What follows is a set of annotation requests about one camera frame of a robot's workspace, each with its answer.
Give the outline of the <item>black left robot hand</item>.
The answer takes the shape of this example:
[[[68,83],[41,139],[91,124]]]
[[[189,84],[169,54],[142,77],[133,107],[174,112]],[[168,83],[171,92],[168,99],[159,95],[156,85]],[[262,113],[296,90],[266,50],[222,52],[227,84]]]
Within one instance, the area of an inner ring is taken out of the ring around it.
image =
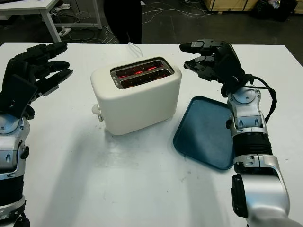
[[[68,62],[51,60],[66,50],[66,42],[27,48],[24,53],[9,60],[4,82],[8,81],[9,76],[17,75],[37,87],[35,97],[49,95],[73,73]]]

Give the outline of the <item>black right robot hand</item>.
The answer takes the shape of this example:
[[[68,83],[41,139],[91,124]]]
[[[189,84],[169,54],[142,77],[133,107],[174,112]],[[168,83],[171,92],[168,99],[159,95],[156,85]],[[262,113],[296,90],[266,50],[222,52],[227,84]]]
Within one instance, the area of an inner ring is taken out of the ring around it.
[[[179,45],[182,52],[200,54],[184,62],[184,68],[196,73],[207,81],[215,80],[222,84],[221,94],[227,97],[252,80],[245,73],[233,47],[225,42],[213,39],[201,39]]]

